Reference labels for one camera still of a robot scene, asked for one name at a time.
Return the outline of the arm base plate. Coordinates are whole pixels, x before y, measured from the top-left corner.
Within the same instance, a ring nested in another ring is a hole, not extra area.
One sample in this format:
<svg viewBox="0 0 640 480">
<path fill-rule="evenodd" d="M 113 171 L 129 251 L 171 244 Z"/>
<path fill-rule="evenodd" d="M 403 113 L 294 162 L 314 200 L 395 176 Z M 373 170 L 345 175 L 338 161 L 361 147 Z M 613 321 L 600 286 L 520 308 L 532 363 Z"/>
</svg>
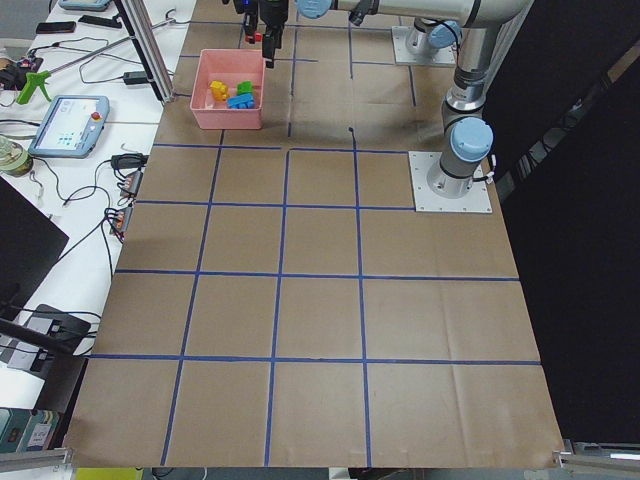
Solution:
<svg viewBox="0 0 640 480">
<path fill-rule="evenodd" d="M 419 213 L 491 214 L 493 208 L 480 165 L 471 177 L 456 179 L 441 168 L 440 152 L 409 151 L 414 207 Z"/>
<path fill-rule="evenodd" d="M 420 31 L 414 26 L 394 26 L 392 40 L 397 65 L 454 67 L 455 33 L 444 25 Z"/>
</svg>

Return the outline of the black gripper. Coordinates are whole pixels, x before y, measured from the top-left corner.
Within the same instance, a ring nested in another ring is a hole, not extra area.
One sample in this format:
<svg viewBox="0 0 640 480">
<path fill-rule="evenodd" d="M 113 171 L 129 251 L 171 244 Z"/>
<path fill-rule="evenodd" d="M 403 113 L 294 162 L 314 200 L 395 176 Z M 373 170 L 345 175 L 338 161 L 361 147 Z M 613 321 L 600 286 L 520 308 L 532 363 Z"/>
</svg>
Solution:
<svg viewBox="0 0 640 480">
<path fill-rule="evenodd" d="M 255 35 L 258 27 L 259 2 L 240 0 L 239 13 L 243 15 L 243 30 L 246 35 Z"/>
<path fill-rule="evenodd" d="M 283 28 L 288 20 L 288 0 L 259 0 L 259 17 L 266 25 L 262 36 L 262 56 L 265 66 L 273 69 L 275 54 L 282 48 Z"/>
</svg>

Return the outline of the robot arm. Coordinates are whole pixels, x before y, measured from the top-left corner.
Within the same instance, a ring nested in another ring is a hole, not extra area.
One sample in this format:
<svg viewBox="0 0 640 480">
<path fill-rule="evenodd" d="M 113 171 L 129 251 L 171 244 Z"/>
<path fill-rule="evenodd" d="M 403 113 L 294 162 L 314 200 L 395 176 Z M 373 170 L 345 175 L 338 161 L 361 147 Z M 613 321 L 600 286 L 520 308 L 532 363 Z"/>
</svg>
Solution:
<svg viewBox="0 0 640 480">
<path fill-rule="evenodd" d="M 329 10 L 337 10 L 337 1 L 295 1 L 298 12 L 309 19 L 318 19 Z M 288 1 L 249 1 L 233 2 L 235 11 L 243 16 L 245 41 L 250 44 L 261 42 L 262 57 L 269 67 L 273 67 L 274 55 L 282 48 L 282 37 L 289 16 Z M 428 47 L 436 50 L 458 46 L 462 38 L 459 24 L 453 20 L 415 18 L 413 27 L 417 40 L 409 40 L 410 46 L 417 46 L 425 39 Z"/>
<path fill-rule="evenodd" d="M 351 26 L 366 17 L 401 15 L 414 18 L 422 36 L 442 28 L 453 38 L 456 54 L 453 84 L 442 104 L 445 124 L 479 115 L 485 83 L 501 27 L 525 9 L 524 1 L 297 1 L 298 13 L 318 19 L 331 10 L 349 14 Z"/>
</svg>

